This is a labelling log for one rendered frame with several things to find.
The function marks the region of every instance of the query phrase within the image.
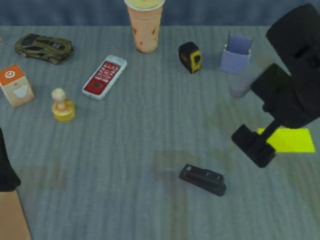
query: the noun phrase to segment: yellow stamp base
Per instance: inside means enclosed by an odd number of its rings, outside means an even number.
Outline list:
[[[264,128],[258,128],[257,133],[263,133]],[[315,153],[309,129],[278,128],[268,139],[268,144],[274,147],[277,153]]]

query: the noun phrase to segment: orange and white box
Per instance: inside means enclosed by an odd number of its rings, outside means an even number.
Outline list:
[[[14,108],[29,102],[35,97],[27,77],[16,64],[0,71],[0,85],[6,99]]]

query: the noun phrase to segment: orange box lid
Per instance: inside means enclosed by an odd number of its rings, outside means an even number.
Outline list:
[[[24,76],[24,72],[20,69],[18,65],[11,65],[0,71],[0,85],[8,85]]]

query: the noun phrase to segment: gray table surface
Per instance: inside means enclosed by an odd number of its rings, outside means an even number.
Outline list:
[[[278,154],[259,169],[231,141],[271,117],[253,93],[235,100],[237,76],[219,71],[229,32],[254,37],[252,61],[280,63],[268,27],[163,27],[158,50],[135,50],[130,27],[0,27],[0,68],[18,64],[35,99],[13,109],[0,95],[0,126],[33,240],[318,240],[319,153]],[[24,34],[61,37],[75,55],[61,65],[24,59]],[[180,44],[194,41],[203,69],[189,74]],[[128,66],[96,101],[81,87],[107,55]],[[62,87],[76,118],[56,122],[51,91]],[[319,149],[320,122],[307,126]],[[217,197],[178,179],[193,164],[225,176]]]

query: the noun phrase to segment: car wheel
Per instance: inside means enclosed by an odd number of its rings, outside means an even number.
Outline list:
[[[55,64],[55,65],[59,63],[59,60],[56,59],[55,57],[50,57],[48,60],[50,63]]]
[[[28,57],[27,54],[24,52],[24,51],[18,51],[18,54],[21,56],[21,57]]]

